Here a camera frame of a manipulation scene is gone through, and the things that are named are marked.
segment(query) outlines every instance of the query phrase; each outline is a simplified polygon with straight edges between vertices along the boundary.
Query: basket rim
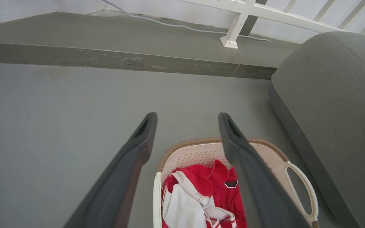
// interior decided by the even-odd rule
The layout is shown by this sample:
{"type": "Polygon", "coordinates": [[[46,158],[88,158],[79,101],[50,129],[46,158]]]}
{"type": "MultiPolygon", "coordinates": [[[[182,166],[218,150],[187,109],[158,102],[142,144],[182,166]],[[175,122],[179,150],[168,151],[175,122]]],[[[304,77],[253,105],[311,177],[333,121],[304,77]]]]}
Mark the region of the basket rim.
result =
{"type": "MultiPolygon", "coordinates": [[[[249,143],[258,143],[262,144],[263,146],[267,146],[271,150],[273,150],[284,162],[289,162],[290,160],[288,157],[274,144],[263,140],[259,138],[254,137],[246,137],[247,141],[249,143]]],[[[168,157],[177,150],[187,147],[187,146],[195,146],[195,145],[201,145],[201,144],[210,144],[210,143],[221,143],[222,139],[220,137],[211,137],[211,138],[199,138],[199,139],[192,139],[187,141],[182,141],[177,144],[174,144],[172,147],[170,147],[163,155],[161,162],[158,164],[157,172],[162,172],[165,162],[167,161],[168,157]]]]}

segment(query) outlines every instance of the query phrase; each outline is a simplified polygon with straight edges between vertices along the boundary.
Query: cable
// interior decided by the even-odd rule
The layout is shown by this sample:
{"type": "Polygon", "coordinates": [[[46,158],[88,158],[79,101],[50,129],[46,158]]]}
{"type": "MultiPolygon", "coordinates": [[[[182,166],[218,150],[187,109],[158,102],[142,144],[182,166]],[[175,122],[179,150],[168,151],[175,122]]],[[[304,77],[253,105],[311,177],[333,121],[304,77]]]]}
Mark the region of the cable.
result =
{"type": "MultiPolygon", "coordinates": [[[[137,15],[132,15],[132,14],[126,12],[125,10],[121,9],[119,6],[117,6],[117,5],[109,2],[107,0],[101,0],[101,1],[104,1],[104,2],[106,2],[108,4],[110,4],[111,6],[113,6],[113,7],[117,8],[118,10],[122,11],[124,14],[128,15],[129,17],[145,19],[145,20],[149,20],[149,21],[152,21],[152,22],[156,22],[156,23],[159,23],[159,24],[162,24],[162,25],[167,25],[167,26],[172,26],[172,27],[182,27],[182,28],[190,29],[190,30],[193,30],[193,31],[196,31],[196,32],[208,32],[208,33],[217,33],[217,34],[224,34],[224,35],[227,34],[226,32],[214,32],[214,31],[206,31],[206,30],[197,30],[197,29],[190,28],[190,27],[187,27],[187,26],[184,26],[184,25],[167,24],[167,23],[163,23],[163,22],[156,21],[156,20],[151,19],[151,18],[148,18],[148,17],[142,17],[142,16],[137,16],[137,15]]],[[[258,41],[269,41],[269,42],[271,42],[271,40],[268,40],[268,39],[259,39],[259,38],[255,38],[255,37],[252,37],[252,36],[239,35],[239,37],[245,37],[245,38],[255,39],[255,40],[258,40],[258,41]]]]}

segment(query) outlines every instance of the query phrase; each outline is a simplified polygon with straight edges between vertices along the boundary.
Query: gray floor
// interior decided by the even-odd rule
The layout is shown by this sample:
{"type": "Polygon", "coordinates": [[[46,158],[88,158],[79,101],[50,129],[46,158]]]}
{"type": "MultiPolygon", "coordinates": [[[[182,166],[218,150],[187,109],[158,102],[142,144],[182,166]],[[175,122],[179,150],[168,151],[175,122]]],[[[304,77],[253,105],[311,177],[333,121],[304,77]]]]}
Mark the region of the gray floor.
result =
{"type": "MultiPolygon", "coordinates": [[[[0,64],[0,227],[61,227],[146,113],[158,113],[129,227],[152,226],[152,185],[179,141],[219,136],[229,113],[245,136],[309,172],[268,100],[271,81],[0,64]]],[[[321,227],[336,221],[317,191],[321,227]]]]}

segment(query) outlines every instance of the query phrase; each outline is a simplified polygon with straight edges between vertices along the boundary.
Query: gray sofa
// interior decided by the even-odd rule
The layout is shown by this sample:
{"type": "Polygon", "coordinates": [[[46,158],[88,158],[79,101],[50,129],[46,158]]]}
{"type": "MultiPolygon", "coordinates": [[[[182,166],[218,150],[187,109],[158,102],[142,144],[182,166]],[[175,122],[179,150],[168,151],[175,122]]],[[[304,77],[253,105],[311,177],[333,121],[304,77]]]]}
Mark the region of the gray sofa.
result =
{"type": "Polygon", "coordinates": [[[279,66],[269,95],[333,215],[365,228],[365,36],[310,38],[279,66]]]}

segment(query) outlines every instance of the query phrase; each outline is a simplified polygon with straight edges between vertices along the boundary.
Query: laundry basket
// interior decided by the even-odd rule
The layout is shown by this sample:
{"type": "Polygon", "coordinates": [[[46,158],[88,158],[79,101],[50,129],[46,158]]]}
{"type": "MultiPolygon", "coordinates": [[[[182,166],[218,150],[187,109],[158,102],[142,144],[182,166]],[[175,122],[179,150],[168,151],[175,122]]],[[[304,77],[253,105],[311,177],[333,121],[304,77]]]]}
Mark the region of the laundry basket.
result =
{"type": "MultiPolygon", "coordinates": [[[[318,204],[316,194],[305,174],[292,164],[282,151],[273,144],[257,138],[247,138],[247,141],[255,148],[267,166],[271,169],[311,227],[318,227],[318,204]],[[311,214],[306,213],[303,208],[288,175],[288,168],[294,170],[305,184],[311,201],[311,214]]],[[[161,192],[163,190],[164,181],[168,175],[176,168],[185,168],[195,164],[212,167],[214,160],[221,161],[228,170],[233,167],[225,158],[220,137],[183,141],[175,144],[166,151],[163,159],[158,165],[153,187],[154,228],[161,227],[161,192]]]]}

